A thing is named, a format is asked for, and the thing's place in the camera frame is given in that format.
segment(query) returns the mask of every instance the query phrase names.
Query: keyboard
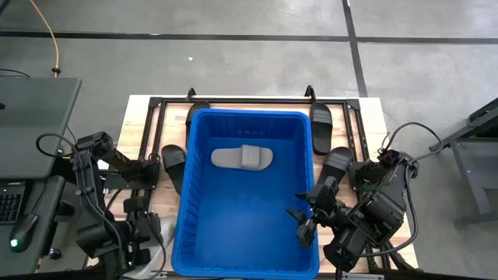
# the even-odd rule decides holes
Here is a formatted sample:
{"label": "keyboard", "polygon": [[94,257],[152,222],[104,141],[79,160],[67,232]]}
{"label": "keyboard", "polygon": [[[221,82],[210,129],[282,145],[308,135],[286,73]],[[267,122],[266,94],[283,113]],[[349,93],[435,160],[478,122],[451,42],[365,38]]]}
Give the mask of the keyboard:
{"label": "keyboard", "polygon": [[24,183],[0,184],[0,226],[11,225],[17,221],[25,193]]}

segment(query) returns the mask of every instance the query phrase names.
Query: wooden table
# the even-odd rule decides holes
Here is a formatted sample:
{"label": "wooden table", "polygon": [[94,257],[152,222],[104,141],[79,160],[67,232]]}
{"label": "wooden table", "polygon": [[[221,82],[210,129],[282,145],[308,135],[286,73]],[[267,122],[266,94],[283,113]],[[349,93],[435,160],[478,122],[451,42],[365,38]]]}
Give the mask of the wooden table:
{"label": "wooden table", "polygon": [[[142,140],[142,133],[144,124],[146,122],[147,105],[151,96],[130,96],[126,114],[124,115],[123,127],[119,137],[117,148],[130,159],[137,159],[139,155],[140,144]],[[382,112],[381,101],[378,98],[359,98],[361,106],[361,114],[363,118],[363,126],[366,134],[366,142],[371,159],[376,159],[377,149],[381,146],[382,139],[387,133],[384,123],[384,115]],[[166,114],[163,122],[163,133],[161,137],[160,147],[168,144],[179,145],[184,148],[185,143],[185,119],[187,117],[188,109],[191,104],[174,104],[168,103]],[[347,134],[344,122],[342,107],[339,105],[328,105],[331,110],[334,129],[332,132],[331,147],[348,146]],[[213,104],[212,108],[224,109],[245,109],[245,110],[286,110],[286,111],[299,111],[308,115],[310,105],[303,104]],[[150,154],[153,146],[153,136],[157,123],[158,111],[154,112],[153,123],[151,125],[151,132],[149,143],[147,145],[146,155]],[[350,114],[353,134],[355,143],[359,143],[358,127],[356,126],[356,119],[353,113]],[[362,160],[362,153],[359,145],[356,145],[356,153],[359,160]],[[318,174],[321,171],[323,163],[323,156],[314,155],[314,178],[315,182]],[[356,194],[350,187],[349,177],[346,175],[339,185],[340,191],[338,199],[344,201],[349,206],[354,206],[356,203]],[[124,199],[129,198],[129,191],[122,191],[113,203],[110,210],[118,219],[123,219],[125,214],[122,209],[122,202]],[[175,192],[173,184],[161,168],[159,182],[151,200],[150,210],[159,213],[160,216],[176,215],[178,212],[178,203],[180,196]],[[323,246],[329,244],[333,238],[331,229],[318,227],[318,244],[320,247],[320,272],[335,272],[335,268],[330,264],[323,255]],[[405,242],[411,236],[409,224],[405,216],[405,222],[399,231],[391,238],[394,246]],[[171,247],[168,248],[167,265],[164,271],[172,271],[171,267]],[[409,245],[400,251],[404,259],[413,267],[418,267],[413,246]],[[358,264],[351,272],[368,272],[366,258],[360,258]]]}

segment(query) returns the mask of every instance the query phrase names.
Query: slide sandal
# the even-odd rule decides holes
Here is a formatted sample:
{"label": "slide sandal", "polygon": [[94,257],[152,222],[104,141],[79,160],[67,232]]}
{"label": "slide sandal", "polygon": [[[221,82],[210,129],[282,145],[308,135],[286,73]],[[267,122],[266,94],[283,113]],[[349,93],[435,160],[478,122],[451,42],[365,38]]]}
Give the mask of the slide sandal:
{"label": "slide sandal", "polygon": [[310,108],[311,134],[313,135],[313,152],[324,156],[330,152],[332,139],[332,114],[327,105],[315,102]]}
{"label": "slide sandal", "polygon": [[348,170],[351,160],[352,152],[350,149],[346,147],[338,147],[331,150],[325,158],[317,184],[324,184],[327,178],[332,176],[337,181],[337,185],[339,185],[344,177],[344,174]]}
{"label": "slide sandal", "polygon": [[243,170],[263,170],[273,160],[271,149],[253,145],[242,145],[234,149],[216,149],[212,151],[211,162],[217,167]]}
{"label": "slide sandal", "polygon": [[187,134],[185,135],[185,148],[188,149],[188,136],[190,135],[190,125],[192,123],[192,118],[194,117],[195,112],[200,109],[209,109],[211,106],[207,101],[199,101],[194,103],[190,107],[187,113],[187,120],[185,121],[185,125],[187,126]]}
{"label": "slide sandal", "polygon": [[184,180],[185,160],[187,156],[177,145],[165,145],[161,149],[164,170],[170,175],[175,191],[181,194],[181,184]]}

